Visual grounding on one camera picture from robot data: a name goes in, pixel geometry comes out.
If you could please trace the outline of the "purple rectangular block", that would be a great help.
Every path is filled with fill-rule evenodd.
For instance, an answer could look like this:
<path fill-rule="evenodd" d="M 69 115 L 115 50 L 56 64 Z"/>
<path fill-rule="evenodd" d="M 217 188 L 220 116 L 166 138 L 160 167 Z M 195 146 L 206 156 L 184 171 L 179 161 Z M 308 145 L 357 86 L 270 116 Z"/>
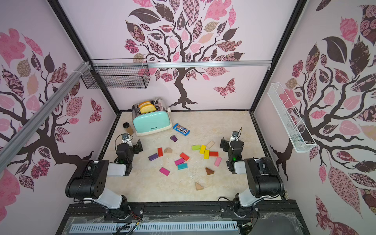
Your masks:
<path fill-rule="evenodd" d="M 148 159 L 149 159 L 150 162 L 153 161 L 153 160 L 155 160 L 155 159 L 158 159 L 158 158 L 159 158 L 158 153 L 155 153 L 155 154 L 153 154 L 153 155 L 151 155 L 151 156 L 148 157 Z"/>

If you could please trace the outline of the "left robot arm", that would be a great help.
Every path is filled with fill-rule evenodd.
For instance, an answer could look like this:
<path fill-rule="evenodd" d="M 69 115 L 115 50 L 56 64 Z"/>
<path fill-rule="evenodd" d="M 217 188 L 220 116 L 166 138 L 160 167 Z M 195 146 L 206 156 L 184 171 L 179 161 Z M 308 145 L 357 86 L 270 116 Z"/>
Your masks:
<path fill-rule="evenodd" d="M 125 141 L 116 147 L 117 158 L 109 160 L 85 160 L 76 169 L 67 183 L 65 194 L 77 202 L 93 202 L 104 206 L 113 217 L 126 219 L 130 207 L 124 195 L 117 194 L 106 187 L 108 177 L 126 177 L 132 171 L 134 155 L 143 151 L 141 140 L 131 146 Z"/>

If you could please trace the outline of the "magenta rectangular block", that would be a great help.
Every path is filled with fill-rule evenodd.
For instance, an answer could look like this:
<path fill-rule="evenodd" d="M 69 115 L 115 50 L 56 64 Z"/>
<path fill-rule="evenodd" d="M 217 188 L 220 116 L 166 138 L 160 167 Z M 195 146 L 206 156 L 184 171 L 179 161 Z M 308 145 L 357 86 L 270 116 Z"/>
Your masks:
<path fill-rule="evenodd" d="M 179 160 L 176 160 L 174 163 L 175 165 L 180 165 L 180 164 L 185 163 L 185 160 L 183 158 L 180 158 Z"/>
<path fill-rule="evenodd" d="M 162 168 L 160 169 L 160 173 L 162 173 L 162 174 L 165 175 L 165 176 L 169 176 L 170 171 L 167 170 L 166 168 L 162 167 Z"/>

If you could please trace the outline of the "purple triangular wooden block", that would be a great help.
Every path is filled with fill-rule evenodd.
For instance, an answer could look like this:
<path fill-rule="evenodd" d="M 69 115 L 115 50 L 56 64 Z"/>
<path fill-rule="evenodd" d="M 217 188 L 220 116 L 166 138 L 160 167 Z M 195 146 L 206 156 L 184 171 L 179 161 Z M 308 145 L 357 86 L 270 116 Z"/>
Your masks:
<path fill-rule="evenodd" d="M 171 139 L 172 141 L 174 141 L 174 142 L 177 142 L 177 141 L 178 141 L 177 137 L 174 136 L 174 135 L 172 135 L 172 136 L 170 137 L 170 139 Z"/>

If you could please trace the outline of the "teal rectangular block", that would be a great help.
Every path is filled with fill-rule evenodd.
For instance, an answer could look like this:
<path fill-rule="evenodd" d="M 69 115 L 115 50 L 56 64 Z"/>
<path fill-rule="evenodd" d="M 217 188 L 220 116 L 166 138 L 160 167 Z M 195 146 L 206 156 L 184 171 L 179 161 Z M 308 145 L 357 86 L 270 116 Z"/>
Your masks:
<path fill-rule="evenodd" d="M 177 167 L 178 167 L 178 170 L 186 169 L 188 168 L 188 164 L 187 163 L 179 164 Z"/>

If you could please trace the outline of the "magenta rectangular block front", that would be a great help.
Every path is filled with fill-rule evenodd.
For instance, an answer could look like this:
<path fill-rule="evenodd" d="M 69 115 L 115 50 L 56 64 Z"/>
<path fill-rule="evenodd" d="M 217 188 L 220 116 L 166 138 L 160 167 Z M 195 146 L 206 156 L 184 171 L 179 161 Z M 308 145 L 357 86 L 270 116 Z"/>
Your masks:
<path fill-rule="evenodd" d="M 165 176 L 169 176 L 170 171 L 167 170 L 166 168 L 162 167 L 162 168 L 160 169 L 160 173 L 162 173 L 162 174 L 165 175 Z"/>

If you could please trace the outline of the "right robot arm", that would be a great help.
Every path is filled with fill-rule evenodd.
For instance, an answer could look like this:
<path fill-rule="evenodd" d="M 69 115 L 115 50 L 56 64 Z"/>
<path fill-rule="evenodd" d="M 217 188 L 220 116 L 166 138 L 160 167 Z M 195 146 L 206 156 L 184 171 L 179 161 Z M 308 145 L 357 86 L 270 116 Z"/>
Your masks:
<path fill-rule="evenodd" d="M 243 218 L 248 211 L 264 199 L 279 197 L 284 190 L 283 182 L 270 158 L 242 158 L 244 142 L 222 139 L 220 148 L 228 153 L 226 165 L 232 174 L 244 174 L 248 188 L 237 193 L 232 201 L 235 216 Z"/>

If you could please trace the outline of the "bright red rectangular block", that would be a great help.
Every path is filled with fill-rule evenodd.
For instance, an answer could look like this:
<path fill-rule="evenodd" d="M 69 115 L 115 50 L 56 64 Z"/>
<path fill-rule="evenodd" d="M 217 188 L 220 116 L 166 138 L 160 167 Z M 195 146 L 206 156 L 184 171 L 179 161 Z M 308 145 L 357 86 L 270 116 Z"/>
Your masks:
<path fill-rule="evenodd" d="M 189 157 L 188 155 L 186 155 L 185 153 L 181 153 L 181 154 L 180 154 L 180 157 L 181 157 L 182 159 L 184 159 L 186 162 L 190 159 L 190 157 Z"/>

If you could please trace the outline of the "dark red rectangular block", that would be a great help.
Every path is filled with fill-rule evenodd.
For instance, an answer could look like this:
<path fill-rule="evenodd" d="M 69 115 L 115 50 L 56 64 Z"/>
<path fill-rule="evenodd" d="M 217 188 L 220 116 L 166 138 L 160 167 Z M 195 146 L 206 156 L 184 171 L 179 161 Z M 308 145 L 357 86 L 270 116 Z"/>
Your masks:
<path fill-rule="evenodd" d="M 163 156 L 163 149 L 160 147 L 158 148 L 158 157 L 162 157 Z"/>

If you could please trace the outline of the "beige triangular wooden block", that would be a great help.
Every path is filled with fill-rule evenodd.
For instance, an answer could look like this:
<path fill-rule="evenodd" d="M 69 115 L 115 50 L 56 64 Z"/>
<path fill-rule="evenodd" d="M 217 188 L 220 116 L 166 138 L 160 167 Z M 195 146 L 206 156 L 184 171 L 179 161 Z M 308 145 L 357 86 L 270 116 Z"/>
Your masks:
<path fill-rule="evenodd" d="M 168 148 L 166 148 L 165 150 L 164 150 L 164 153 L 166 153 L 166 154 L 170 154 L 170 153 L 172 153 L 173 152 L 173 150 L 172 150 L 172 148 L 170 148 L 170 147 L 168 147 Z"/>

